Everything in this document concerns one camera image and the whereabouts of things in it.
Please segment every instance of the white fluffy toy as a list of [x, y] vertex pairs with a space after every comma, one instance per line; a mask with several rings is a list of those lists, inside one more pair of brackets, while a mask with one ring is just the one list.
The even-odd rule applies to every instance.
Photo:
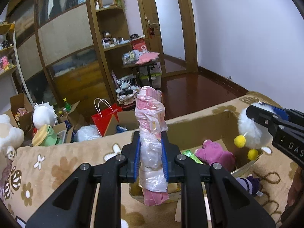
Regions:
[[54, 111], [54, 106], [50, 105], [48, 102], [35, 104], [34, 114], [33, 114], [33, 123], [35, 128], [38, 130], [44, 125], [50, 125], [53, 127], [58, 123], [57, 115]]
[[[275, 113], [271, 106], [261, 103], [254, 103], [253, 106]], [[243, 109], [238, 119], [238, 128], [240, 135], [234, 139], [234, 144], [238, 148], [250, 148], [248, 152], [249, 160], [256, 160], [259, 155], [258, 149], [270, 153], [270, 148], [265, 145], [271, 142], [272, 136], [268, 132], [268, 128], [254, 122], [246, 115], [246, 109]]]
[[0, 115], [0, 174], [6, 167], [6, 157], [13, 161], [23, 140], [22, 129], [13, 127], [8, 115]]

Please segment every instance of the green package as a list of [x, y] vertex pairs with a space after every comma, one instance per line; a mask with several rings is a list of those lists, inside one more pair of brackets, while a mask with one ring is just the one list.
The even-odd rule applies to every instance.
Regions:
[[190, 150], [184, 151], [183, 154], [192, 158], [196, 163], [203, 164]]

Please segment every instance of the wooden door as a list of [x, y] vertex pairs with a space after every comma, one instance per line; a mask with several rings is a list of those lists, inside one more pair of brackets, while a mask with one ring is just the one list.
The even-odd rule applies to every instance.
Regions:
[[197, 71], [191, 0], [138, 0], [146, 43], [160, 53], [163, 77]]

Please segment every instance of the wooden shelf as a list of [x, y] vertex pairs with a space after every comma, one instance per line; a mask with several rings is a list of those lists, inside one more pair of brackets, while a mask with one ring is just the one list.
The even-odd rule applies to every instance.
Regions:
[[0, 25], [0, 35], [4, 35], [7, 34], [7, 32], [9, 31], [11, 25], [13, 23], [8, 23], [8, 24], [2, 24]]
[[14, 46], [10, 46], [8, 48], [2, 49], [0, 50], [0, 57], [9, 55], [13, 51], [14, 51]]
[[106, 8], [100, 8], [100, 9], [96, 10], [96, 13], [100, 12], [100, 11], [110, 10], [110, 9], [124, 10], [123, 8], [118, 7], [118, 6], [110, 6], [110, 7], [106, 7]]
[[106, 49], [104, 49], [104, 51], [114, 50], [114, 49], [117, 49], [117, 48], [120, 48], [120, 47], [123, 47], [123, 46], [126, 46], [126, 45], [131, 45], [131, 43], [129, 42], [129, 43], [121, 44], [121, 45], [116, 45], [114, 47], [106, 48]]
[[9, 68], [8, 70], [5, 70], [4, 72], [1, 72], [0, 73], [0, 78], [3, 78], [5, 76], [8, 76], [8, 75], [12, 74], [16, 69], [17, 69], [17, 65], [14, 65], [11, 68]]

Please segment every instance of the door frame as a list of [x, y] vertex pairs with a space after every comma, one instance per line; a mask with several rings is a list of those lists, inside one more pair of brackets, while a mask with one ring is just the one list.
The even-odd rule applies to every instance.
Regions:
[[[150, 38], [149, 38], [149, 33], [148, 33], [148, 28], [149, 25], [147, 23], [147, 19], [145, 18], [145, 12], [143, 8], [143, 1], [142, 0], [137, 0], [138, 1], [138, 6], [139, 6], [139, 13], [140, 13], [140, 19], [141, 19], [141, 24], [142, 24], [142, 30], [143, 33], [146, 35], [145, 42], [148, 48], [150, 48]], [[188, 7], [189, 7], [189, 12], [190, 12], [190, 19], [191, 19], [191, 29], [189, 32], [191, 32], [192, 37], [193, 37], [193, 43], [194, 43], [194, 56], [193, 56], [193, 63], [191, 67], [188, 70], [180, 70], [180, 71], [175, 71], [175, 72], [169, 72], [169, 73], [163, 73], [162, 77], [168, 77], [168, 76], [174, 76], [174, 75], [179, 75], [179, 74], [186, 74], [186, 73], [192, 73], [192, 72], [197, 72], [197, 44], [196, 44], [196, 32], [195, 32], [195, 23], [194, 23], [194, 13], [193, 13], [193, 7], [192, 7], [192, 2], [191, 0], [188, 1]]]

